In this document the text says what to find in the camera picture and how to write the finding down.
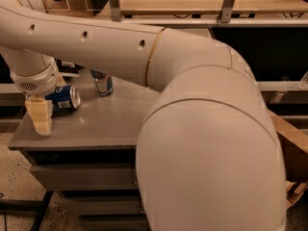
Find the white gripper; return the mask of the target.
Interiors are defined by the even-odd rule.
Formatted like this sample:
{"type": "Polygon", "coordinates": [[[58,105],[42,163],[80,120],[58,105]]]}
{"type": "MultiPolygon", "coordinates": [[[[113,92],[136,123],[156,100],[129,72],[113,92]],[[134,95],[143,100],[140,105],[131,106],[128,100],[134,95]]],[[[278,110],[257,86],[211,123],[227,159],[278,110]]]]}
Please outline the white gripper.
{"type": "Polygon", "coordinates": [[[66,85],[64,77],[59,75],[55,60],[40,53],[5,47],[0,47],[0,54],[8,65],[17,88],[33,95],[25,101],[25,105],[36,132],[49,136],[52,129],[53,104],[50,100],[36,95],[45,96],[53,92],[56,86],[66,85]]]}

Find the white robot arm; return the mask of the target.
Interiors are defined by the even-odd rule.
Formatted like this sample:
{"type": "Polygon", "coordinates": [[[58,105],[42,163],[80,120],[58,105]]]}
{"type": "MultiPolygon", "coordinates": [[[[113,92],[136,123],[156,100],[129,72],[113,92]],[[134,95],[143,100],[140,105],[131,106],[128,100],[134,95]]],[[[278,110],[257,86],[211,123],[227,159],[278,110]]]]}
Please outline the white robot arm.
{"type": "Polygon", "coordinates": [[[17,87],[43,98],[56,61],[155,90],[137,142],[152,231],[285,231],[286,173],[269,111],[242,56],[164,27],[49,14],[1,0],[0,49],[17,87]]]}

